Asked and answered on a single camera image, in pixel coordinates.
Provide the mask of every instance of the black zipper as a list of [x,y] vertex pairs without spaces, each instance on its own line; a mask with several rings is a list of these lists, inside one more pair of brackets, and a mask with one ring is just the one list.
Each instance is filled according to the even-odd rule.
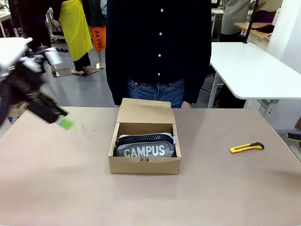
[[121,145],[137,144],[137,143],[152,143],[166,141],[171,145],[174,145],[174,139],[166,134],[151,134],[151,135],[141,135],[141,136],[127,136],[119,138],[116,141],[116,147]]

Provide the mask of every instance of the box cutter handle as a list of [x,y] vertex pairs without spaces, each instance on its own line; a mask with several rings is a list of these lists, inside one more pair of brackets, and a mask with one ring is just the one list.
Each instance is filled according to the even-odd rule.
[[239,152],[244,152],[244,151],[253,150],[253,149],[263,150],[264,145],[262,143],[256,142],[256,143],[252,143],[252,144],[233,147],[230,149],[230,151],[231,151],[231,153],[239,153]]

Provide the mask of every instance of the orange pants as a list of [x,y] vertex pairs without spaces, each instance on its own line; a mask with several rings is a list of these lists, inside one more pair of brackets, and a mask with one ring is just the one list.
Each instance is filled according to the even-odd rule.
[[106,27],[91,27],[93,43],[97,52],[100,52],[102,49],[105,49],[106,30]]

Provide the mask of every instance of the white lettering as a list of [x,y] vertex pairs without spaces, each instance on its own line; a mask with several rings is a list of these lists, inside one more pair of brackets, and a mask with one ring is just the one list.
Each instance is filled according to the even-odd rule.
[[131,157],[131,155],[127,154],[127,152],[130,152],[130,150],[129,149],[124,150],[124,156],[125,157]]
[[136,151],[135,151],[134,148],[132,148],[132,154],[131,154],[131,157],[137,157],[137,153],[136,153]]
[[151,147],[150,146],[146,146],[145,150],[146,150],[146,156],[149,156],[149,153],[151,153]]
[[158,147],[158,145],[156,146],[156,151],[155,151],[154,146],[152,147],[152,154],[153,154],[154,156],[157,156],[157,155],[159,154],[159,147]]
[[145,156],[145,147],[142,147],[140,149],[140,147],[137,147],[137,153],[138,153],[138,156]]
[[164,145],[160,145],[159,150],[161,151],[161,152],[159,152],[160,155],[162,155],[162,156],[165,155]]

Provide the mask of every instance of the hand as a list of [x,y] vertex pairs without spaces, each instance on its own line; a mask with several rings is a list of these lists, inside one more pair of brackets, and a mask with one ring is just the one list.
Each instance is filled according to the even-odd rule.
[[189,109],[189,108],[192,108],[192,106],[193,106],[192,104],[184,101],[183,104],[182,104],[182,106],[181,106],[181,108],[183,108],[183,109]]
[[52,20],[53,21],[53,25],[56,27],[56,28],[59,28],[60,27],[60,23],[57,21],[57,20]]

